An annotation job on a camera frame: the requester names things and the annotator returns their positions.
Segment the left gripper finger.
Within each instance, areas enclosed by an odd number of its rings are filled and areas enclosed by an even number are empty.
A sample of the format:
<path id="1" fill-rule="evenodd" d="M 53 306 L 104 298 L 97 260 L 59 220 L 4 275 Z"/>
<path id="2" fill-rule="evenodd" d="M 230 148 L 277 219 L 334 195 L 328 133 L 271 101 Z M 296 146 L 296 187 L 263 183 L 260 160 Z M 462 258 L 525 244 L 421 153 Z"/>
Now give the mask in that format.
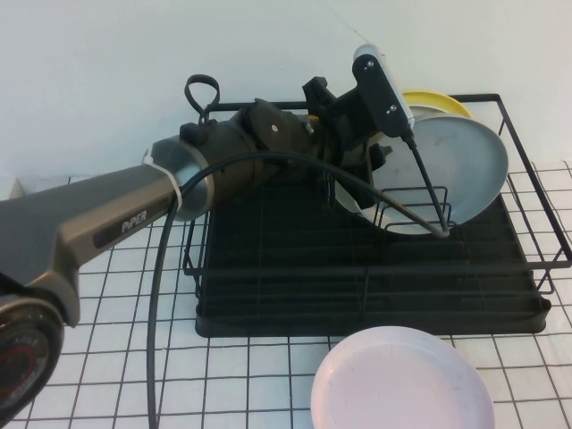
<path id="1" fill-rule="evenodd" d="M 369 156 L 364 156 L 363 159 L 353 167 L 353 175 L 363 182 L 354 191 L 354 199 L 360 209 L 366 209 L 376 206 L 381 202 L 374 193 L 373 171 Z"/>
<path id="2" fill-rule="evenodd" d="M 387 162 L 387 157 L 393 152 L 391 146 L 381 146 L 379 143 L 374 143 L 368 149 L 369 161 L 371 170 L 374 172 L 383 167 Z"/>

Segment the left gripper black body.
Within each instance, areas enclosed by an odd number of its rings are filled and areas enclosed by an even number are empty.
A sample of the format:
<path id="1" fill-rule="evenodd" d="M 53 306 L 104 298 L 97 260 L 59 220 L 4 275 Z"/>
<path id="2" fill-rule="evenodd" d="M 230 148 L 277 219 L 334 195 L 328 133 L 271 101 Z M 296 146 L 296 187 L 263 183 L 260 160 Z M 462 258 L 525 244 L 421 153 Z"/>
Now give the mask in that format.
<path id="1" fill-rule="evenodd" d="M 376 131 L 358 88 L 337 97 L 327 88 L 326 78 L 314 77 L 302 89 L 308 112 L 334 140 L 335 163 L 361 180 L 371 180 L 368 140 Z"/>

